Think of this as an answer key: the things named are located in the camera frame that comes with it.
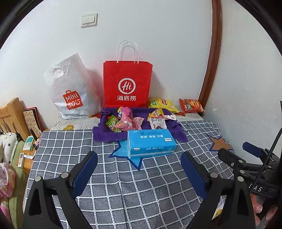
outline white wall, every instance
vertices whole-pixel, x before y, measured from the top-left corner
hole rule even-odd
[[[219,124],[239,156],[258,163],[242,144],[270,149],[281,128],[282,56],[241,5],[222,0],[222,11],[219,65],[204,118]],[[275,153],[281,154],[281,141]]]
[[[80,28],[98,12],[98,26]],[[210,0],[44,0],[14,29],[0,50],[0,105],[14,97],[36,106],[47,127],[58,117],[43,74],[74,53],[103,93],[103,62],[115,60],[121,40],[135,41],[140,60],[153,64],[150,96],[198,98],[210,48]],[[127,48],[124,60],[131,60]]]

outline hi logo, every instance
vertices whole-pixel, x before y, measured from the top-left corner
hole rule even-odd
[[[133,79],[124,78],[118,83],[118,89],[122,94],[131,94],[136,88]]]

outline wooden headboard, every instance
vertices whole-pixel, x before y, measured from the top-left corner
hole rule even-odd
[[[23,117],[24,110],[19,98],[14,98],[7,106],[0,108],[0,132],[19,133],[25,141],[30,132]]]

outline finger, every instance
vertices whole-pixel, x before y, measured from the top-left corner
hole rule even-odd
[[[274,214],[276,213],[277,209],[277,206],[272,207],[272,209],[266,214],[266,220],[271,220]]]
[[[263,210],[263,206],[257,202],[257,196],[254,194],[250,194],[253,209],[255,213],[261,213]]]
[[[255,226],[258,226],[261,223],[259,217],[255,214]]]

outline miniso bag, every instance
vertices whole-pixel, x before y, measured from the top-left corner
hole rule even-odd
[[[100,112],[101,101],[78,53],[53,66],[44,77],[52,102],[63,119]]]

